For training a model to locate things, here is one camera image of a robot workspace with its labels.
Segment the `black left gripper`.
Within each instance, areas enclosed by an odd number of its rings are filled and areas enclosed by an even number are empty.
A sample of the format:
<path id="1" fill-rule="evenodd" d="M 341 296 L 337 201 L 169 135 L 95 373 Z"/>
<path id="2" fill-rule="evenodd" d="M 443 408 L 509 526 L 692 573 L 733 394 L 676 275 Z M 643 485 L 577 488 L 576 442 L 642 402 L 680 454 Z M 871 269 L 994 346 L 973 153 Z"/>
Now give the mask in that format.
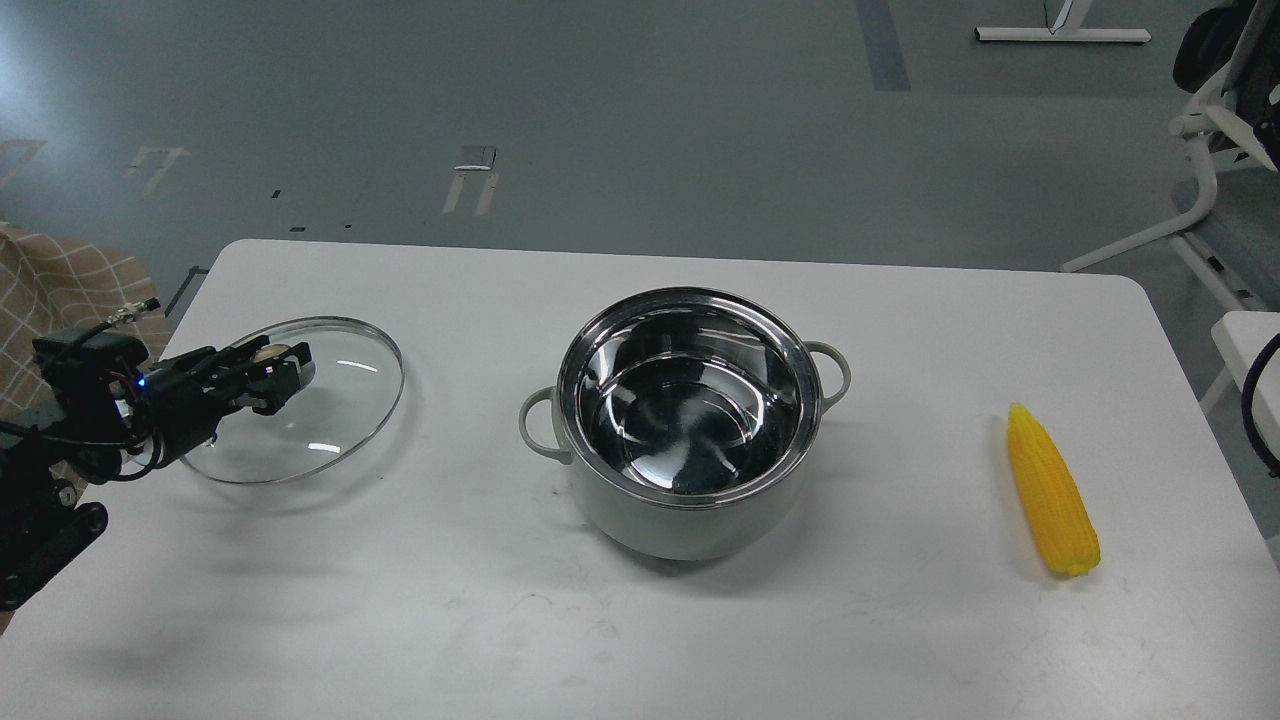
<path id="1" fill-rule="evenodd" d="M 223 418 L 247 409 L 274 416 L 315 377 L 308 342 L 205 346 L 163 360 L 140 380 L 145 469 L 165 468 L 212 438 Z"/>

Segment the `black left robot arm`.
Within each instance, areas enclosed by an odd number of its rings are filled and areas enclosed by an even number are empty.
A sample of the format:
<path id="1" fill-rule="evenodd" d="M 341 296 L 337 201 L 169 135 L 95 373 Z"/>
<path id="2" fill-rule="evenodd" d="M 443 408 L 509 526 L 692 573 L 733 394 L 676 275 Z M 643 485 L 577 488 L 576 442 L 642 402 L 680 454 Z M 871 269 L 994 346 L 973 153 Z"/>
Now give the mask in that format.
<path id="1" fill-rule="evenodd" d="M 142 370 L 148 348 L 120 327 L 157 305 L 127 304 L 90 328 L 33 341 L 52 397 L 3 423 L 4 612 L 22 607 L 108 528 L 105 506 L 81 502 L 56 466 L 90 484 L 137 480 L 212 439 L 233 413 L 279 413 L 314 378 L 307 343 L 265 334 Z"/>

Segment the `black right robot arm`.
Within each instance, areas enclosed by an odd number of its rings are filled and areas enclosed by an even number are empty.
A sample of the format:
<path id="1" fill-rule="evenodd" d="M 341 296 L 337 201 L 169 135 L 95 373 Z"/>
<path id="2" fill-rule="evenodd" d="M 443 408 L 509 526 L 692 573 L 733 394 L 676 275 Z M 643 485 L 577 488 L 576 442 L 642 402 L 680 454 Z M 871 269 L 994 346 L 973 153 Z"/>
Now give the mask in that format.
<path id="1" fill-rule="evenodd" d="M 1192 22 L 1172 65 L 1175 85 L 1193 94 L 1222 68 L 1226 90 L 1277 76 L 1276 1 L 1221 1 Z"/>

